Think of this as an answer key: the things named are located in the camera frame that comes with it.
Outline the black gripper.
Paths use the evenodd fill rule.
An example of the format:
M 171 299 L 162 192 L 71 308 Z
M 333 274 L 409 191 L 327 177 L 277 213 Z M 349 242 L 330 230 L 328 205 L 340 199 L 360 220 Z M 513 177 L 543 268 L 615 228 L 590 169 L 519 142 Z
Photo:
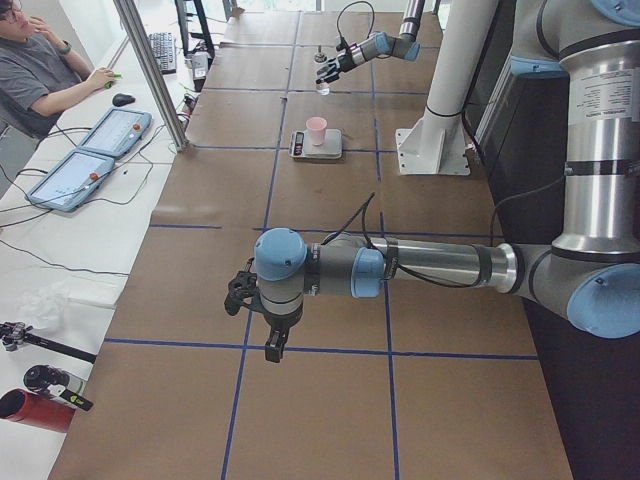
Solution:
M 260 297 L 257 274 L 251 272 L 253 261 L 253 257 L 249 258 L 245 267 L 228 283 L 224 308 L 231 316 L 237 315 L 241 307 L 262 314 L 267 324 L 272 327 L 264 346 L 265 359 L 268 362 L 280 362 L 286 346 L 286 330 L 300 321 L 303 307 L 299 305 L 285 314 L 278 314 L 266 308 Z
M 328 64 L 322 66 L 316 72 L 317 84 L 330 84 L 340 78 L 340 73 L 353 70 L 356 64 L 353 54 L 349 48 L 340 53 L 337 57 L 329 59 Z

